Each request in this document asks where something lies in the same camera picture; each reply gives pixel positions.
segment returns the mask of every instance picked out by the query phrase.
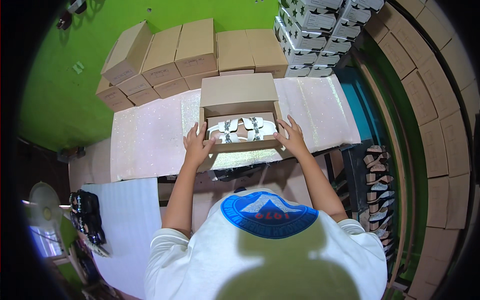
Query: blue circular logo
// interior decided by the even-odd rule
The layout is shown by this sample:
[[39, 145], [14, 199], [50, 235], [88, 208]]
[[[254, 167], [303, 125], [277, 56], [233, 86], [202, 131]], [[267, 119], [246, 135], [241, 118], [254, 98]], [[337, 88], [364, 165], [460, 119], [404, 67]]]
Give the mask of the blue circular logo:
[[278, 195], [263, 191], [246, 196], [231, 195], [220, 209], [236, 227], [266, 239], [283, 239], [302, 232], [318, 216], [313, 208], [290, 205]]

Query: hand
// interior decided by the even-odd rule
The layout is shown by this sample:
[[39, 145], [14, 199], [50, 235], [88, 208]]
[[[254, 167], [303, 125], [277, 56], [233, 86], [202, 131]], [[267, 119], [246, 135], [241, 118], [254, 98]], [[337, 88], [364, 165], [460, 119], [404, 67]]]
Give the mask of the hand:
[[212, 137], [204, 147], [203, 141], [207, 129], [207, 122], [203, 123], [198, 135], [197, 129], [198, 122], [195, 122], [195, 125], [190, 129], [187, 136], [183, 137], [183, 145], [185, 146], [185, 150], [187, 150], [183, 164], [191, 166], [195, 168], [195, 170], [204, 162], [208, 156], [208, 152], [213, 144], [215, 144], [215, 137]]
[[301, 132], [300, 126], [290, 115], [288, 115], [287, 118], [292, 126], [288, 125], [288, 123], [283, 120], [277, 120], [277, 122], [288, 132], [288, 139], [277, 132], [275, 132], [273, 136], [279, 142], [281, 142], [282, 145], [285, 146], [285, 148], [297, 159], [300, 159], [305, 155], [309, 155], [310, 152], [308, 151], [305, 141], [303, 140], [303, 133]]

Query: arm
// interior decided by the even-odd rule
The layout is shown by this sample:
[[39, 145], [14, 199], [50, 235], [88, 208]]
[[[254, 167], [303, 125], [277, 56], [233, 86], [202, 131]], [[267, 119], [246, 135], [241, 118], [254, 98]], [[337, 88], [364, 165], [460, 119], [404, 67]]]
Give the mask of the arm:
[[168, 201], [167, 210], [162, 220], [162, 228], [172, 228], [180, 231], [186, 237], [190, 236], [192, 229], [192, 204], [193, 184], [198, 167], [208, 156], [208, 152], [215, 139], [212, 138], [204, 147], [203, 140], [206, 131], [206, 122], [197, 136], [198, 123], [190, 129], [187, 136], [183, 137], [183, 145], [187, 150], [185, 161], [180, 169], [179, 176], [173, 187], [172, 195]]
[[288, 139], [279, 133], [274, 133], [274, 137], [299, 161], [313, 208], [323, 210], [336, 222], [347, 219], [342, 202], [308, 151], [300, 126], [290, 115], [287, 117], [292, 126], [283, 120], [277, 121], [288, 132]]

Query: open shoe box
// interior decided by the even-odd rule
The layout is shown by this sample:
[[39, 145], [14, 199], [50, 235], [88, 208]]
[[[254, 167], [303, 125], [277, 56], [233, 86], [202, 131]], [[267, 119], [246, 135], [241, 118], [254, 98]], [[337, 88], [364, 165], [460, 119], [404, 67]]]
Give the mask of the open shoe box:
[[[262, 117], [264, 120], [272, 121], [277, 131], [285, 135], [284, 129], [276, 121], [282, 119], [282, 114], [271, 73], [203, 79], [200, 95], [200, 124], [206, 121], [207, 128], [210, 128], [220, 121], [240, 117]], [[204, 144], [207, 142], [208, 136], [205, 137]], [[273, 135], [264, 135], [262, 141], [222, 144], [222, 140], [216, 140], [210, 152], [245, 151], [277, 146], [280, 146], [280, 143]]]

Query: person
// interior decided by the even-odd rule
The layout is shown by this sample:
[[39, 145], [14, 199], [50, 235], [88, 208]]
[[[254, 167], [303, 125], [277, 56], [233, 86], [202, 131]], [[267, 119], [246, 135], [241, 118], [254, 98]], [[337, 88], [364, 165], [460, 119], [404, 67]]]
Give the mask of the person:
[[274, 137], [298, 160], [313, 208], [269, 189], [230, 193], [191, 236], [193, 183], [215, 140], [206, 123], [183, 138], [185, 161], [162, 228], [151, 242], [147, 299], [381, 299], [387, 283], [379, 238], [348, 219], [289, 115]]

